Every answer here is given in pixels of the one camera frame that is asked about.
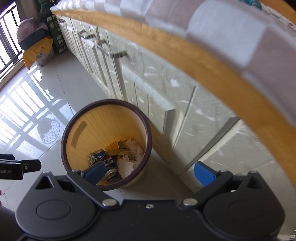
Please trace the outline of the round trash bin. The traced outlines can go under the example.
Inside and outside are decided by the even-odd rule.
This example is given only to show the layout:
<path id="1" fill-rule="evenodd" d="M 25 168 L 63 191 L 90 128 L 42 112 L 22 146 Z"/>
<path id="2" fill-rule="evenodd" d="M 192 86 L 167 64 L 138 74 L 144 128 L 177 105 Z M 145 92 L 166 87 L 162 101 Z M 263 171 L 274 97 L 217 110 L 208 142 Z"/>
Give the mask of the round trash bin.
<path id="1" fill-rule="evenodd" d="M 78 111 L 64 130 L 61 141 L 63 166 L 68 172 L 83 171 L 89 167 L 90 153 L 131 138 L 143 151 L 140 164 L 117 183 L 99 182 L 98 189 L 127 188 L 142 178 L 151 155 L 152 132 L 149 119 L 135 105 L 118 99 L 93 102 Z"/>

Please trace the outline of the blue Pepsi can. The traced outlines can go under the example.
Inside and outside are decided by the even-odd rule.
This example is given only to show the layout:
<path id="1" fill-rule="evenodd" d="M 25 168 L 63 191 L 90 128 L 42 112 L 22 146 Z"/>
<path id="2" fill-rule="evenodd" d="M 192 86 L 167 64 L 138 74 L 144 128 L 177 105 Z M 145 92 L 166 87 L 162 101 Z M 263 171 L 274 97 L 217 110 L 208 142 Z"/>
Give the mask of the blue Pepsi can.
<path id="1" fill-rule="evenodd" d="M 89 165 L 92 166 L 96 163 L 104 163 L 106 171 L 103 180 L 111 183 L 117 175 L 116 161 L 104 149 L 99 149 L 89 156 Z"/>

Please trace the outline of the yellow sack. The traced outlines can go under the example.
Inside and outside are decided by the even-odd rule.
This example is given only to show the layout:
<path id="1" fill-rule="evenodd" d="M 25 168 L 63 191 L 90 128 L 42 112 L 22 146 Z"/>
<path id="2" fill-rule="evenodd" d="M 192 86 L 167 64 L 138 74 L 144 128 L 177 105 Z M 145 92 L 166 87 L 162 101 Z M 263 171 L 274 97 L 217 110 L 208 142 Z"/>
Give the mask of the yellow sack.
<path id="1" fill-rule="evenodd" d="M 29 49 L 23 51 L 23 62 L 26 68 L 30 70 L 34 63 L 37 66 L 42 66 L 54 56 L 53 39 L 51 37 L 45 37 Z"/>

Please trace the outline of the green carton box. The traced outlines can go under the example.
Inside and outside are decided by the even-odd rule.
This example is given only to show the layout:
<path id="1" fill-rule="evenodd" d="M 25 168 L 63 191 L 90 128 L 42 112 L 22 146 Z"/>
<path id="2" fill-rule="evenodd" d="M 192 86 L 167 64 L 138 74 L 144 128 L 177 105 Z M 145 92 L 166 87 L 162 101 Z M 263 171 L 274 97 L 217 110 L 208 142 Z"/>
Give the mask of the green carton box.
<path id="1" fill-rule="evenodd" d="M 64 40 L 62 31 L 55 15 L 51 15 L 47 18 L 47 26 L 51 33 L 57 52 L 62 53 L 67 50 L 66 42 Z"/>

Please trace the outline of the cream cabinet front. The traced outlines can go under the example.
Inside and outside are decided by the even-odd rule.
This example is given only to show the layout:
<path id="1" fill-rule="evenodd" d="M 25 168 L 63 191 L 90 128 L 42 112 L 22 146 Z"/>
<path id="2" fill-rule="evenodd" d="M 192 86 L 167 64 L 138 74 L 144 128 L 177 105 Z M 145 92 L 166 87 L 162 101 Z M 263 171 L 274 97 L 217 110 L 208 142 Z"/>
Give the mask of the cream cabinet front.
<path id="1" fill-rule="evenodd" d="M 178 191 L 195 192 L 201 184 L 194 164 L 234 174 L 258 171 L 285 210 L 280 234 L 295 226 L 295 188 L 257 135 L 220 99 L 196 80 L 142 46 L 95 25 L 59 16 L 64 38 L 109 98 L 127 101 L 149 119 L 153 148 L 178 179 Z M 82 39 L 86 30 L 95 38 Z M 111 59 L 96 47 L 127 55 Z"/>

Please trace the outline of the checkered brown white cloth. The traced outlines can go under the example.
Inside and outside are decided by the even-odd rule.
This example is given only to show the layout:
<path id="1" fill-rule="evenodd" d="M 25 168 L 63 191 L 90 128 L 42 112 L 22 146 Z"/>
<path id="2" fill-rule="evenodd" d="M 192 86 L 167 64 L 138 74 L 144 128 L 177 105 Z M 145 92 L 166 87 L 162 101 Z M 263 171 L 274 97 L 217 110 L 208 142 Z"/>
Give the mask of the checkered brown white cloth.
<path id="1" fill-rule="evenodd" d="M 53 11 L 120 16 L 205 46 L 271 92 L 295 93 L 295 18 L 260 1 L 59 1 Z"/>

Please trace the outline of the pink plush cushion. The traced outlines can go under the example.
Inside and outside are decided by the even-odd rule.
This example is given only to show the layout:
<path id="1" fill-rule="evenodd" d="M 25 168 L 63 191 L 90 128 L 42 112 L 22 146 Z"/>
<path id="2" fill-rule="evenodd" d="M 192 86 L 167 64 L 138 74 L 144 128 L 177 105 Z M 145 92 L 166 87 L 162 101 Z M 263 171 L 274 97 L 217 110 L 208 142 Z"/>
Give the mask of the pink plush cushion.
<path id="1" fill-rule="evenodd" d="M 29 49 L 49 35 L 48 26 L 43 22 L 38 22 L 35 18 L 21 21 L 16 29 L 16 37 L 22 50 Z"/>

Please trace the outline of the white plastic bag red print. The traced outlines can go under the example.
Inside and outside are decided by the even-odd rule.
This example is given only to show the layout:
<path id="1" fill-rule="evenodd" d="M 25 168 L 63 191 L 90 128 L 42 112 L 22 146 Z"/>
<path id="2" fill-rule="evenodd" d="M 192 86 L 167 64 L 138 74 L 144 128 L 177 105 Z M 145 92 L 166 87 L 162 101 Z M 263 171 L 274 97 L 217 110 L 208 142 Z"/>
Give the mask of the white plastic bag red print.
<path id="1" fill-rule="evenodd" d="M 144 155 L 141 146 L 136 142 L 134 138 L 127 140 L 126 145 L 129 148 L 129 150 L 132 152 L 135 160 L 137 162 L 140 162 Z"/>

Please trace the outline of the teal crumpled wrapper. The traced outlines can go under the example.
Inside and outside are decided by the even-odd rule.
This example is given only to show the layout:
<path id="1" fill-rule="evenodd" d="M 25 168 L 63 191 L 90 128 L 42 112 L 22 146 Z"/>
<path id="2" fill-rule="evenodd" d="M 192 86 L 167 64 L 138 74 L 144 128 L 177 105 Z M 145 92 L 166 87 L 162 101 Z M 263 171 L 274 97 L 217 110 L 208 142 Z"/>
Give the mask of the teal crumpled wrapper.
<path id="1" fill-rule="evenodd" d="M 260 10 L 262 10 L 262 4 L 260 0 L 240 0 L 241 2 L 249 5 L 249 6 L 254 6 Z"/>

